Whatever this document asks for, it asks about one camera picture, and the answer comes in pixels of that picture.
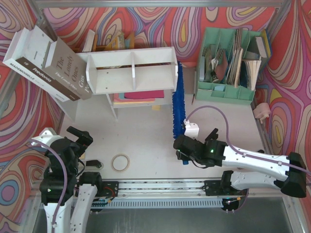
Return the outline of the blue microfiber duster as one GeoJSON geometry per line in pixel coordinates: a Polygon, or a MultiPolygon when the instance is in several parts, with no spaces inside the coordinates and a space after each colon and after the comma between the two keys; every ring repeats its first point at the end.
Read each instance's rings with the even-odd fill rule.
{"type": "Polygon", "coordinates": [[[178,61],[178,80],[176,91],[172,95],[173,103],[173,138],[185,132],[184,120],[186,119],[185,101],[184,101],[184,81],[182,64],[178,61]]]}

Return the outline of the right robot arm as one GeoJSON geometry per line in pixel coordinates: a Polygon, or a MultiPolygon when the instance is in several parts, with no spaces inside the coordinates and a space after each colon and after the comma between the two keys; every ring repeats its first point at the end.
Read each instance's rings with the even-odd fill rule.
{"type": "Polygon", "coordinates": [[[224,171],[219,186],[207,188],[207,195],[236,195],[250,188],[277,189],[295,198],[307,195],[306,166],[298,153],[275,156],[243,150],[216,139],[202,143],[185,135],[175,139],[173,148],[178,159],[193,161],[202,169],[241,168],[224,171]]]}

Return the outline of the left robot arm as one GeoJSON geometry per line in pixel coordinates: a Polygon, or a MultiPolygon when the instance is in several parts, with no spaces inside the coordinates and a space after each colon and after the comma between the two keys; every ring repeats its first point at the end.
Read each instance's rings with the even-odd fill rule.
{"type": "Polygon", "coordinates": [[[35,138],[47,150],[49,160],[39,190],[50,233],[84,233],[93,200],[103,187],[99,172],[78,170],[80,157],[93,138],[72,126],[67,132],[78,139],[61,137],[52,128],[35,138]]]}

